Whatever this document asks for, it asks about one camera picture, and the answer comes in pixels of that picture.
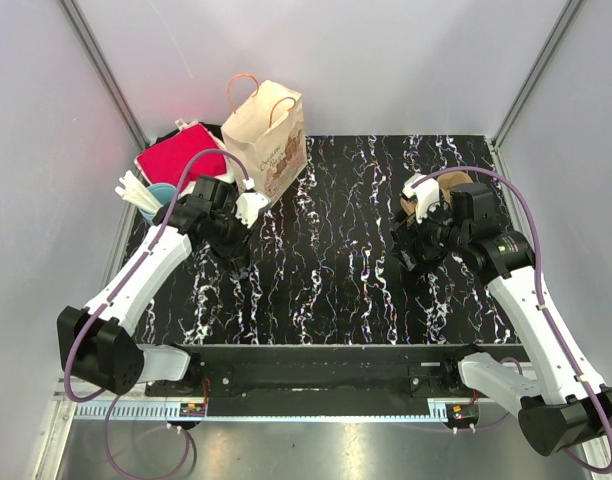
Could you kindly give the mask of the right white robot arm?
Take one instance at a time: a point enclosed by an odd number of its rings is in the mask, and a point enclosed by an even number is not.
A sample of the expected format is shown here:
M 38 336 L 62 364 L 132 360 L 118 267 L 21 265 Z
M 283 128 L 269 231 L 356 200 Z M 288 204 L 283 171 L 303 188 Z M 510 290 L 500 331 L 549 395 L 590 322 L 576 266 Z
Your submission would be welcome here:
M 530 380 L 480 347 L 467 347 L 440 371 L 452 396 L 468 390 L 514 416 L 542 456 L 600 438 L 612 427 L 612 387 L 586 360 L 545 289 L 526 237 L 505 230 L 492 190 L 458 174 L 404 183 L 391 230 L 394 256 L 412 270 L 455 253 L 488 289 L 519 335 L 535 372 Z

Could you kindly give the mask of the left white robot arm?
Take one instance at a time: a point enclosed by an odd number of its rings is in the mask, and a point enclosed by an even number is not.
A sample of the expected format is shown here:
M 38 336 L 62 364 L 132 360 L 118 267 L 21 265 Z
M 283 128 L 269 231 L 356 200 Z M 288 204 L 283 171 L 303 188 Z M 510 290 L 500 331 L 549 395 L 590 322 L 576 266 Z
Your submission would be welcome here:
M 242 279 L 250 268 L 249 240 L 267 198 L 252 179 L 239 192 L 232 183 L 202 176 L 193 191 L 169 202 L 134 255 L 112 281 L 81 308 L 65 307 L 57 318 L 67 396 L 80 401 L 72 378 L 123 395 L 137 384 L 167 381 L 182 396 L 201 386 L 202 372 L 179 346 L 137 344 L 133 334 L 147 305 L 168 277 L 198 247 L 207 246 L 220 265 Z

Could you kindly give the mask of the black cup stack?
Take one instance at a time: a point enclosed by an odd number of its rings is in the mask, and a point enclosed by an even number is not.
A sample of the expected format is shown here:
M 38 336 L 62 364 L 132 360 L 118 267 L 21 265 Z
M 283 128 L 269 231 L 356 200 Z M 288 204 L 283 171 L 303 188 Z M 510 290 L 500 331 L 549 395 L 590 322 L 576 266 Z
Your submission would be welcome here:
M 250 275 L 251 251 L 247 242 L 218 245 L 212 250 L 219 265 L 231 277 L 244 279 Z
M 418 240 L 400 247 L 400 262 L 409 272 L 432 272 L 442 264 L 447 255 L 447 250 L 425 245 Z

